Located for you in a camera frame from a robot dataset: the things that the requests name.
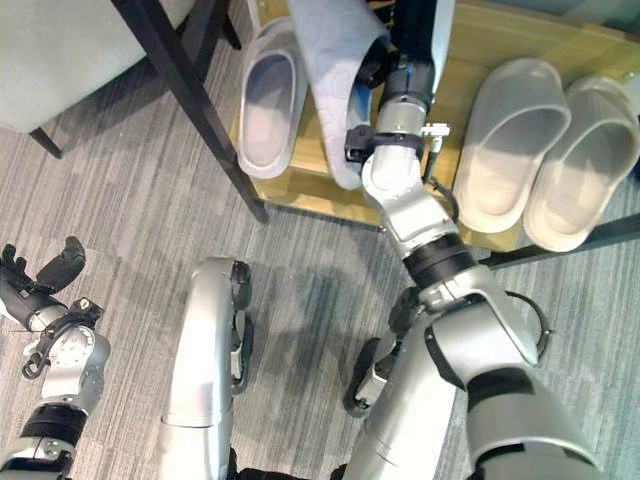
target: chair leg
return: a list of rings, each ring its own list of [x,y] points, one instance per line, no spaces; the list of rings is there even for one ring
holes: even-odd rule
[[[60,151],[60,148],[55,143],[53,143],[51,137],[49,137],[49,135],[47,135],[44,130],[42,130],[41,128],[36,128],[34,131],[29,132],[29,136],[36,142],[38,142],[40,146],[51,155],[58,159],[62,158],[62,152]]]
[[[242,44],[240,43],[240,39],[238,38],[236,29],[233,27],[233,23],[231,23],[231,18],[229,18],[228,13],[222,24],[222,33],[234,50],[242,50]]]

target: black metal frame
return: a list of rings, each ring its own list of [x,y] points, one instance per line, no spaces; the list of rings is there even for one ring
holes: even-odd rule
[[[240,169],[236,150],[202,84],[220,33],[234,48],[241,48],[227,14],[229,0],[196,0],[182,43],[158,0],[111,0],[111,3],[167,82],[251,213],[258,221],[266,222],[264,204],[249,177]]]
[[[582,245],[569,252],[550,252],[536,245],[530,245],[511,252],[492,252],[480,263],[498,270],[637,239],[640,239],[640,213],[598,225]]]
[[[33,138],[36,142],[40,144],[42,148],[44,148],[51,155],[56,157],[57,159],[62,158],[62,151],[60,147],[58,147],[51,137],[45,133],[42,128],[36,128],[35,130],[29,132],[29,136]]]

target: cable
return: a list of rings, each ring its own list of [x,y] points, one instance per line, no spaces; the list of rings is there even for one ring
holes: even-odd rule
[[[529,297],[522,295],[521,293],[511,292],[508,290],[505,293],[510,297],[518,298],[527,303],[533,309],[533,311],[536,312],[536,315],[538,316],[538,320],[540,322],[540,337],[538,337],[536,347],[538,349],[538,358],[542,358],[542,355],[547,351],[547,348],[549,347],[551,335],[555,333],[555,331],[551,330],[551,327],[549,326],[549,319],[542,311],[542,308],[540,308],[540,305],[538,305]]]
[[[453,223],[458,223],[458,217],[460,216],[460,206],[458,200],[453,195],[453,192],[441,184],[435,177],[431,177],[427,180],[427,183],[435,188],[445,198],[447,203],[451,206],[451,219]]]

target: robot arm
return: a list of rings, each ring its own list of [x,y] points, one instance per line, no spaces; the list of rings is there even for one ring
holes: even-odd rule
[[[69,285],[84,267],[84,249],[69,237],[63,252],[33,281],[26,261],[14,260],[7,245],[0,263],[0,313],[40,338],[25,349],[23,374],[29,379],[49,369],[42,399],[27,420],[20,438],[0,457],[2,480],[64,480],[75,457],[88,416],[103,388],[109,342],[95,332],[102,309],[86,298],[69,308],[52,295]]]
[[[367,418],[343,480],[432,478],[455,387],[469,395],[471,479],[602,479],[586,440],[535,378],[531,332],[423,184],[424,134],[440,137],[435,149],[441,144],[442,134],[426,117],[444,67],[453,6],[453,0],[396,2],[398,54],[376,132],[355,152],[347,137],[347,157],[364,161],[365,194],[419,293],[410,314],[392,319],[391,332],[347,392],[345,404]]]

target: table leg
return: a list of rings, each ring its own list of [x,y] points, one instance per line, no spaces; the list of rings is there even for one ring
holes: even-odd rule
[[[240,170],[237,154],[198,73],[158,0],[111,0],[151,63],[238,190],[251,213],[267,221],[264,204],[249,177]]]

